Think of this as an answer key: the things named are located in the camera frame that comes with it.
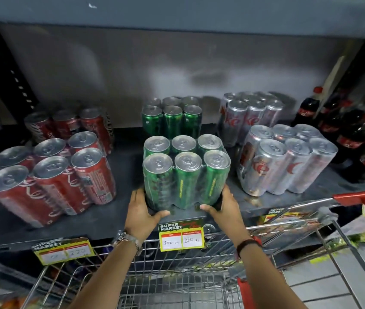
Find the person's right forearm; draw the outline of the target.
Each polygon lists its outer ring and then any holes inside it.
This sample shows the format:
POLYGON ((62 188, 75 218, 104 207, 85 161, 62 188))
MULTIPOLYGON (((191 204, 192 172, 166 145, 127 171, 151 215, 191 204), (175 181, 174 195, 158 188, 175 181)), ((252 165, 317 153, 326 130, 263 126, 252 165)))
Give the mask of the person's right forearm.
POLYGON ((255 309, 308 309, 257 245, 241 251, 255 309))

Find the person's left hand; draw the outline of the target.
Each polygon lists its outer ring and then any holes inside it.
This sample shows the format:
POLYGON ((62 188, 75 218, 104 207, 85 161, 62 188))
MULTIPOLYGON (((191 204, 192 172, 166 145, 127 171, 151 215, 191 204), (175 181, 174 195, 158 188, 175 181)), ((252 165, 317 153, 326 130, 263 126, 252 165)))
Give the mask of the person's left hand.
POLYGON ((143 188, 132 192, 124 230, 140 241, 145 241, 160 221, 152 221, 145 201, 143 188))

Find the person's right hand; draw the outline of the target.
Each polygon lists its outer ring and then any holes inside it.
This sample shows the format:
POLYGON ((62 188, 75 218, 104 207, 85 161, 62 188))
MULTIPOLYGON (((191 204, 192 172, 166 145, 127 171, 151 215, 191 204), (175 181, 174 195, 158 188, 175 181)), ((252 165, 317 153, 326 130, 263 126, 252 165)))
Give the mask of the person's right hand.
POLYGON ((231 240, 235 248, 243 240, 249 239, 250 233, 245 227, 239 205, 227 184, 222 190, 222 204, 218 217, 212 217, 218 227, 231 240))

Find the yellow price tag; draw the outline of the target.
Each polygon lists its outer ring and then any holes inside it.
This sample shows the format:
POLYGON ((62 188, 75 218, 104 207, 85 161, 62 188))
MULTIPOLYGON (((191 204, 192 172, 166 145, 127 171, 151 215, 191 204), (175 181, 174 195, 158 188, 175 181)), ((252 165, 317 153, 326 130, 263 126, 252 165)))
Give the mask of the yellow price tag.
POLYGON ((33 245, 31 250, 44 266, 96 256, 90 241, 85 237, 44 241, 33 245))
POLYGON ((205 248, 204 219, 158 224, 161 252, 205 248))
POLYGON ((295 221, 301 218, 299 212, 289 212, 285 208, 272 208, 266 215, 260 216, 258 225, 295 221))

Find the red can six-pack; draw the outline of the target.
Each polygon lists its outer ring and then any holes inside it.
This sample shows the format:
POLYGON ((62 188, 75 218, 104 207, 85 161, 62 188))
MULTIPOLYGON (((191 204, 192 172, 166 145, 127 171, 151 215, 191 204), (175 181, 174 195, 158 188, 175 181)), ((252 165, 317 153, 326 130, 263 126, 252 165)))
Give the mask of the red can six-pack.
POLYGON ((108 204, 117 189, 107 155, 92 131, 6 148, 0 152, 0 203, 34 228, 108 204))
POLYGON ((100 106, 88 106, 79 113, 60 109, 52 115, 35 111, 24 118, 24 124, 38 144, 48 139, 69 140, 74 134, 90 131, 96 134, 102 150, 110 155, 114 148, 114 133, 107 110, 100 106))

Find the person's left forearm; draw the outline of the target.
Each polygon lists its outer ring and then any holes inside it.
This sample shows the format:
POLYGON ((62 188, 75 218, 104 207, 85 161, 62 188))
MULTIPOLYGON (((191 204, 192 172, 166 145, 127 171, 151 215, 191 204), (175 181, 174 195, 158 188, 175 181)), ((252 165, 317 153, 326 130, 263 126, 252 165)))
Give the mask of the person's left forearm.
POLYGON ((131 242, 115 247, 67 309, 115 309, 136 251, 131 242))

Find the green yellow snack packets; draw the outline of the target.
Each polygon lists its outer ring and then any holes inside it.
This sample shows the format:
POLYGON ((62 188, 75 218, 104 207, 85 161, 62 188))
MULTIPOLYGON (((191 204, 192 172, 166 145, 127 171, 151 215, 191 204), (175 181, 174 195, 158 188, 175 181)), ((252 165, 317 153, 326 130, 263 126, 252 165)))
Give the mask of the green yellow snack packets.
MULTIPOLYGON (((365 231, 364 232, 355 232, 352 235, 347 235, 349 242, 355 248, 358 248, 360 244, 365 244, 365 231)), ((309 259, 314 259, 314 262, 321 262, 327 259, 330 259, 329 253, 327 250, 330 250, 330 253, 335 256, 340 250, 347 250, 348 245, 346 241, 340 236, 337 232, 336 236, 330 237, 330 239, 325 240, 325 244, 323 248, 319 248, 310 254, 307 254, 306 257, 309 259)))

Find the grey metal shelf unit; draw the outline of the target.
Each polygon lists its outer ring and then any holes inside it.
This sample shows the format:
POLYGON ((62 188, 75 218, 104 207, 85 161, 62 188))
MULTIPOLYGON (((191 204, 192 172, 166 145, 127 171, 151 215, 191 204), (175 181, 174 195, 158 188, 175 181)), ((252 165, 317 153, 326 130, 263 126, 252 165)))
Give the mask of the grey metal shelf unit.
POLYGON ((365 0, 0 0, 0 43, 16 62, 0 84, 5 124, 38 107, 101 105, 115 133, 117 196, 33 228, 0 204, 0 252, 59 237, 112 238, 143 184, 142 120, 150 97, 203 97, 207 130, 226 92, 274 92, 291 119, 338 59, 365 40, 365 0))

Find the green can six-pack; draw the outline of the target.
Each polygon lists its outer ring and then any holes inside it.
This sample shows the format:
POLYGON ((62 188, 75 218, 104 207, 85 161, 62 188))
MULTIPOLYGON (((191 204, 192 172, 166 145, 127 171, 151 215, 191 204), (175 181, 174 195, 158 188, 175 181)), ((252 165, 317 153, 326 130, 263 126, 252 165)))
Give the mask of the green can six-pack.
POLYGON ((199 97, 146 98, 141 117, 146 138, 161 135, 171 140, 178 135, 187 135, 196 140, 201 133, 199 97))
POLYGON ((216 206, 231 169, 231 158, 218 136, 178 135, 169 140, 155 135, 143 148, 145 198, 152 210, 216 206))

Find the black and red wristband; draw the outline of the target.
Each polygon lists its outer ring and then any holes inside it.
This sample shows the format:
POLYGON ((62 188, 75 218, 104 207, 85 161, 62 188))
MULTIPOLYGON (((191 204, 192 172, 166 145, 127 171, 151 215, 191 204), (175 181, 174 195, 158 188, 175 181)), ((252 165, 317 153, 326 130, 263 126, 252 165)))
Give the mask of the black and red wristband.
POLYGON ((240 244, 236 247, 236 255, 238 260, 241 260, 241 251, 247 247, 248 245, 257 245, 261 249, 263 249, 262 241, 259 237, 251 235, 249 239, 243 240, 240 244))

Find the group of dark cola bottles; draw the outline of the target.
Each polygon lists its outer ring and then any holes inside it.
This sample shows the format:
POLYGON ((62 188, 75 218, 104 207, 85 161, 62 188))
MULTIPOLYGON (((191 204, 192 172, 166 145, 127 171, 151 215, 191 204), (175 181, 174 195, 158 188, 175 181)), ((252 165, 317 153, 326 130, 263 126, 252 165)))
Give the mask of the group of dark cola bottles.
POLYGON ((337 148, 332 153, 329 164, 351 164, 340 171, 340 175, 350 183, 365 182, 365 106, 356 105, 346 98, 345 90, 334 93, 323 106, 320 106, 322 87, 315 87, 314 95, 306 98, 300 105, 291 126, 302 131, 319 132, 337 148))

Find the silver can six-pack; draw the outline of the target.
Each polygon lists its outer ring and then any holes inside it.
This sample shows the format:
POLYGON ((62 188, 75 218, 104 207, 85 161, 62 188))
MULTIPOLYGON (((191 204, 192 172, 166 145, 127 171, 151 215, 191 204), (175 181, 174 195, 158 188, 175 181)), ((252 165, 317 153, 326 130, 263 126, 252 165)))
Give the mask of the silver can six-pack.
POLYGON ((308 124, 254 125, 242 141, 237 177, 244 192, 300 194, 338 153, 337 146, 308 124))
POLYGON ((284 107, 284 103, 269 92, 225 93, 221 98, 217 135, 226 148, 243 145, 252 126, 274 126, 284 107))

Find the silver wrist watch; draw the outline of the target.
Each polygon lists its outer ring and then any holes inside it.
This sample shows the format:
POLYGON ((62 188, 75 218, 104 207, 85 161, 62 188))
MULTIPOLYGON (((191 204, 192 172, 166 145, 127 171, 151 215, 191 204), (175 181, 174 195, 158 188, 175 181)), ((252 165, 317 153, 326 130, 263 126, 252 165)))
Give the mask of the silver wrist watch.
POLYGON ((110 246, 114 249, 121 242, 131 242, 135 245, 137 251, 135 256, 140 256, 143 250, 143 241, 140 241, 138 238, 133 235, 128 234, 125 230, 121 230, 118 232, 117 237, 111 242, 110 246))

